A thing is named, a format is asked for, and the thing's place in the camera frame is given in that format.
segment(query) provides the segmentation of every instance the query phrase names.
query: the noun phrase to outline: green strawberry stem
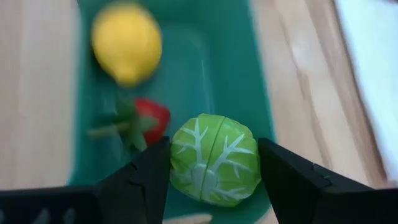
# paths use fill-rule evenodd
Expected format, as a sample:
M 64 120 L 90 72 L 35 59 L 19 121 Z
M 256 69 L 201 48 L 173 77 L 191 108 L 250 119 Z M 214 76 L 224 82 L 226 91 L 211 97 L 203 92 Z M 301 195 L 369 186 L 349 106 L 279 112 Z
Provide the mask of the green strawberry stem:
M 120 122 L 108 126 L 103 126 L 97 129 L 92 129 L 88 131 L 88 135 L 91 138 L 103 138 L 106 136 L 110 136 L 111 134 L 114 133 L 122 133 L 125 131 L 128 131 L 131 127 L 131 124 L 129 122 Z

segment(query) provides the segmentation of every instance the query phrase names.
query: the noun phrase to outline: toy strawberry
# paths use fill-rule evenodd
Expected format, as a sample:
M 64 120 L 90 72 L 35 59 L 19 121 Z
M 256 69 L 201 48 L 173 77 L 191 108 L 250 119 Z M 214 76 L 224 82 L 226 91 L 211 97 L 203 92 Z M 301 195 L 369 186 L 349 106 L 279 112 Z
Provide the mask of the toy strawberry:
M 100 138 L 118 132 L 125 150 L 135 146 L 143 151 L 163 136 L 169 121 L 170 111 L 151 100 L 136 98 L 133 103 L 118 100 L 116 114 L 102 117 L 104 125 L 88 134 Z

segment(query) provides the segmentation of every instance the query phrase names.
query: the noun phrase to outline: red strawberry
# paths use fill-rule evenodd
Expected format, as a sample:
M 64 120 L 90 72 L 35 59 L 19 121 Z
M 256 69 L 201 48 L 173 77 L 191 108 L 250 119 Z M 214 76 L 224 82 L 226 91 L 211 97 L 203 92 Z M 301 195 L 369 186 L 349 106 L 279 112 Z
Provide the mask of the red strawberry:
M 150 146 L 163 136 L 170 121 L 170 111 L 145 98 L 136 98 L 136 110 L 141 116 L 149 116 L 157 120 L 157 126 L 144 133 L 147 145 Z

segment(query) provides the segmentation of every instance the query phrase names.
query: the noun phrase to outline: yellow lemon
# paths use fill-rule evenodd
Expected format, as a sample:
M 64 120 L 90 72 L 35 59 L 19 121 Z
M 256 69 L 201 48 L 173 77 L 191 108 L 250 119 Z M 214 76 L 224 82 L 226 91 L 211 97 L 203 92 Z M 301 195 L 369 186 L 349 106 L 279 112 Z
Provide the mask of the yellow lemon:
M 137 4 L 113 4 L 102 10 L 91 36 L 98 63 L 120 86 L 133 87 L 148 79 L 159 64 L 159 26 Z

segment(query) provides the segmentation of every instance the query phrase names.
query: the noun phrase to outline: toy lemon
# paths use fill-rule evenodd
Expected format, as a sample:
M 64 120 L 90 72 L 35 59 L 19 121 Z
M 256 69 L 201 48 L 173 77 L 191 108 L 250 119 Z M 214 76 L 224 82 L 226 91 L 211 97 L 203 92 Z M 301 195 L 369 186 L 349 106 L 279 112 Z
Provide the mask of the toy lemon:
M 138 4 L 117 3 L 102 10 L 91 36 L 98 63 L 122 87 L 148 79 L 159 64 L 159 26 Z
M 171 145 L 170 181 L 201 202 L 236 206 L 261 180 L 257 142 L 248 127 L 201 114 L 186 122 Z

